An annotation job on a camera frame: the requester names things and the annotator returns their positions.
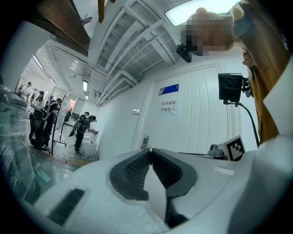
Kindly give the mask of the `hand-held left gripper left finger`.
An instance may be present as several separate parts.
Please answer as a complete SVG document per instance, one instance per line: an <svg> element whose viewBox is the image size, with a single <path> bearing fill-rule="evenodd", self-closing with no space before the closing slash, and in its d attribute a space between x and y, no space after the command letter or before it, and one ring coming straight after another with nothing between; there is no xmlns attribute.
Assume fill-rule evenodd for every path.
<svg viewBox="0 0 293 234"><path fill-rule="evenodd" d="M112 159L117 160L109 173L112 187L125 199L148 201L144 184L149 171L149 150L131 151Z"/></svg>

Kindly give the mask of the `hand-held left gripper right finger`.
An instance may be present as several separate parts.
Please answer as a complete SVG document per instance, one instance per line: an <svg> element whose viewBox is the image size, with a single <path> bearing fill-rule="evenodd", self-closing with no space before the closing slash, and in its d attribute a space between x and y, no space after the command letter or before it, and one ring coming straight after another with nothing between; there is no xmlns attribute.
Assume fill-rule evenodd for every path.
<svg viewBox="0 0 293 234"><path fill-rule="evenodd" d="M173 228L188 220L177 212L173 199L185 196L195 185L197 174L189 164L176 159L160 149L152 149L152 167L165 188L166 211L165 223Z"/></svg>

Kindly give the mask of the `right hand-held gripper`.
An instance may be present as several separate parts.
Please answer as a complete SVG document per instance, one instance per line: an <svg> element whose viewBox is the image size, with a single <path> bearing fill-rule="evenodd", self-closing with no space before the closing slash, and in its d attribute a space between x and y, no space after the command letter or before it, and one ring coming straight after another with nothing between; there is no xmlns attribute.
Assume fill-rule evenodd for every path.
<svg viewBox="0 0 293 234"><path fill-rule="evenodd" d="M245 148L240 135L220 144L212 144L207 152L207 155L215 159L239 161Z"/></svg>

